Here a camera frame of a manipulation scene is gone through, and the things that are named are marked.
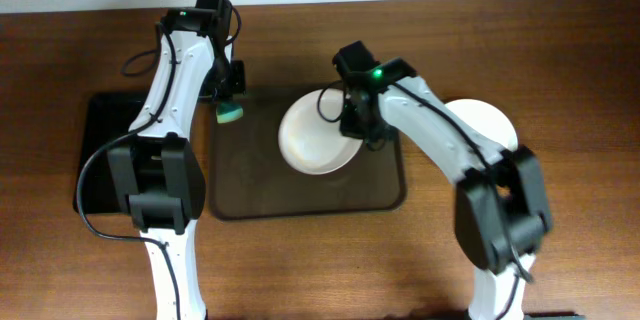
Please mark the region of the green scrubbing sponge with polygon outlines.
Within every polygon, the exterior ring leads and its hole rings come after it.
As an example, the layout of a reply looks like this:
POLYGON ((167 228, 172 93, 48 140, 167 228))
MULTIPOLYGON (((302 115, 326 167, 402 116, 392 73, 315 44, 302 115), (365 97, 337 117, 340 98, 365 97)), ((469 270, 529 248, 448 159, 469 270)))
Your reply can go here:
POLYGON ((234 101, 218 102, 215 117, 218 124, 226 124, 239 120, 244 115, 243 107, 234 101))

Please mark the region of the white plate top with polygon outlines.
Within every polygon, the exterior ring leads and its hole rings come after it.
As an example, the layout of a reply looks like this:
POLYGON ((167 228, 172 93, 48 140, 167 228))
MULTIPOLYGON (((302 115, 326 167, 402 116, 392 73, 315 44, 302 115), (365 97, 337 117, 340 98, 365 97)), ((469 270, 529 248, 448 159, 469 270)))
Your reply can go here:
POLYGON ((282 157, 293 169, 307 175, 324 175, 345 166, 363 141, 343 136, 339 122, 329 119, 342 111, 343 92, 314 90, 298 98, 285 112, 278 130, 282 157))

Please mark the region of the white plate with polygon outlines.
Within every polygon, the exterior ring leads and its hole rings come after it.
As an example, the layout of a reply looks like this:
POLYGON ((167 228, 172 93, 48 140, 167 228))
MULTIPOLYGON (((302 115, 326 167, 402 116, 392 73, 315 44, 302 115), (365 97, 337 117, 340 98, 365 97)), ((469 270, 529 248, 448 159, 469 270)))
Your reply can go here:
POLYGON ((509 118, 495 106, 475 99, 453 100, 446 103, 445 106, 486 138, 511 151, 518 148, 519 142, 515 127, 509 118))
POLYGON ((343 92, 314 90, 298 98, 285 112, 278 130, 282 157, 293 169, 307 175, 324 175, 345 166, 363 141, 343 136, 339 122, 329 119, 342 111, 343 92))

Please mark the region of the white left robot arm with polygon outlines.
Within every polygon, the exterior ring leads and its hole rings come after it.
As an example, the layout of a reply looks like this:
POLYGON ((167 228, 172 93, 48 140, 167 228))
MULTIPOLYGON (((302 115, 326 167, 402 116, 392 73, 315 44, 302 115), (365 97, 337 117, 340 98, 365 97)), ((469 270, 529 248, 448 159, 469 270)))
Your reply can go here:
POLYGON ((195 254, 206 181, 190 142, 197 104, 212 102, 220 124, 243 115, 244 90, 233 58, 242 24, 237 9, 171 9, 156 24, 153 81, 125 134, 100 150, 121 209, 146 246, 159 319, 204 319, 195 254))

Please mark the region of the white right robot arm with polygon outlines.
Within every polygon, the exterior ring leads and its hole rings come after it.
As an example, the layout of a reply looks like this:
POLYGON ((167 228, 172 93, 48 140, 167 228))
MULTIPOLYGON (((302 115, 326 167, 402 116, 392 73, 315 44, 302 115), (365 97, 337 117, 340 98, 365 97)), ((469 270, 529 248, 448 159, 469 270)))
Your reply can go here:
POLYGON ((524 292, 553 227, 542 169, 525 146, 509 150, 475 131, 397 58, 381 63, 337 55, 346 93, 340 131, 367 143, 404 133, 453 185, 454 232, 473 264, 468 319, 522 319, 524 292))

